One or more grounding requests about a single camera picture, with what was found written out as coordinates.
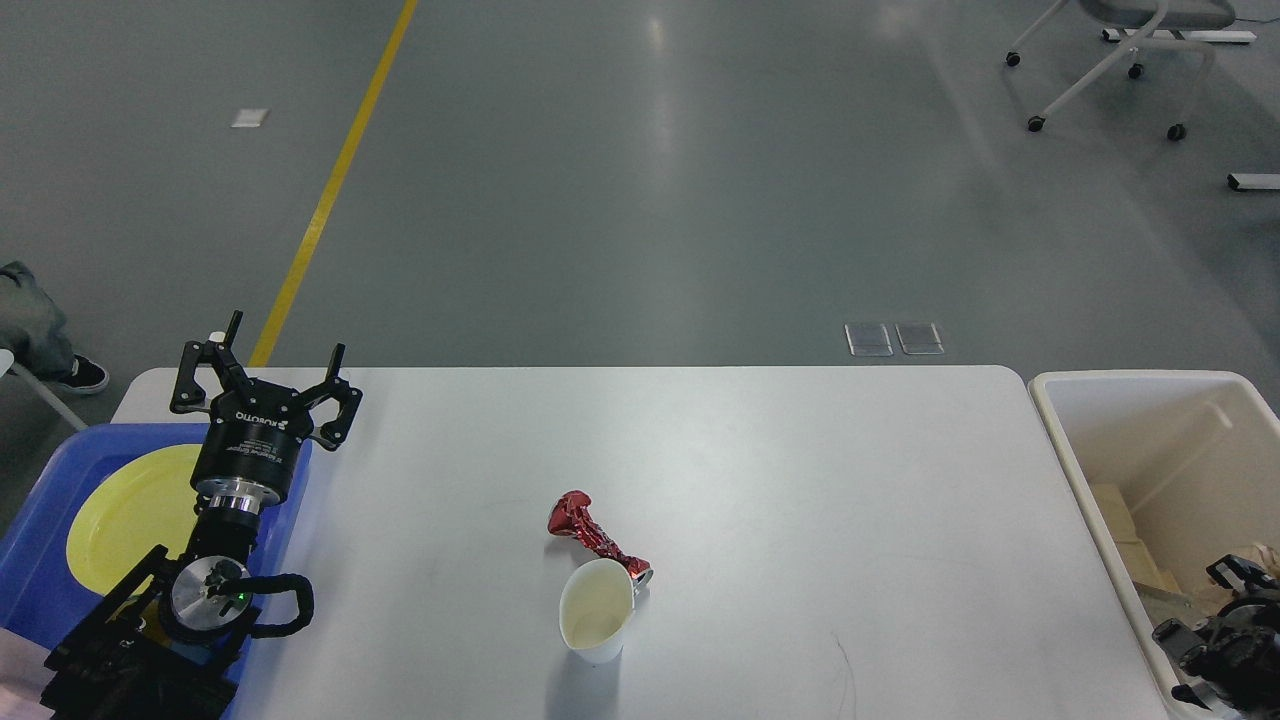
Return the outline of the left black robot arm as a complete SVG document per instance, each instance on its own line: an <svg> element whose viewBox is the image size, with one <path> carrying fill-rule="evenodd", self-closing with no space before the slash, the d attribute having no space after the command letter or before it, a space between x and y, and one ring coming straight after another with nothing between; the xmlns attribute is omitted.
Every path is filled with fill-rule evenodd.
<svg viewBox="0 0 1280 720"><path fill-rule="evenodd" d="M251 377L232 348L241 319L234 311L221 334L188 342L175 373L170 410L209 419L187 544L175 557L150 550L51 651L38 701L55 719L219 719L244 644L314 620L306 577L259 575L250 560L305 446L338 448L362 392L340 375L344 345L306 389Z"/></svg>

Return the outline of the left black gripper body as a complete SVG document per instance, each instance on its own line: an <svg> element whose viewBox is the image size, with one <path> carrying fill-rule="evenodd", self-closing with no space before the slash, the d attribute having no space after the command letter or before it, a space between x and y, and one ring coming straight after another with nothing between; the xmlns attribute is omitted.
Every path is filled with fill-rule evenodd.
<svg viewBox="0 0 1280 720"><path fill-rule="evenodd" d="M189 484L211 509L259 515L288 500L314 421L288 406L216 397Z"/></svg>

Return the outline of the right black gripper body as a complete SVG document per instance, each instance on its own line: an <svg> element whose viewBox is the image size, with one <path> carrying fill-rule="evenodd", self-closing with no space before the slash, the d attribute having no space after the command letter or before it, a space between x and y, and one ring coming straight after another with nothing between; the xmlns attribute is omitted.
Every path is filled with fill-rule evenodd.
<svg viewBox="0 0 1280 720"><path fill-rule="evenodd" d="M1202 678L1239 714L1279 710L1277 596L1231 602L1202 626Z"/></svg>

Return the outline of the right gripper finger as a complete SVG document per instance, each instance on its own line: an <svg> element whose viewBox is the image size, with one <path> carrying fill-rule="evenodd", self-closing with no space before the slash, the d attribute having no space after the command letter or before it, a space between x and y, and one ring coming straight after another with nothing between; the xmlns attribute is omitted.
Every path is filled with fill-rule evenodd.
<svg viewBox="0 0 1280 720"><path fill-rule="evenodd" d="M1170 697L1184 705L1196 706L1212 714L1220 714L1220 697L1216 682L1221 671L1219 652L1210 647L1221 623L1217 618L1206 618L1194 626L1171 618L1158 624L1152 632L1152 639L1166 653L1189 682L1176 684Z"/></svg>
<svg viewBox="0 0 1280 720"><path fill-rule="evenodd" d="M1233 600L1279 591L1277 579L1263 565L1238 555L1225 555L1211 562L1204 571Z"/></svg>

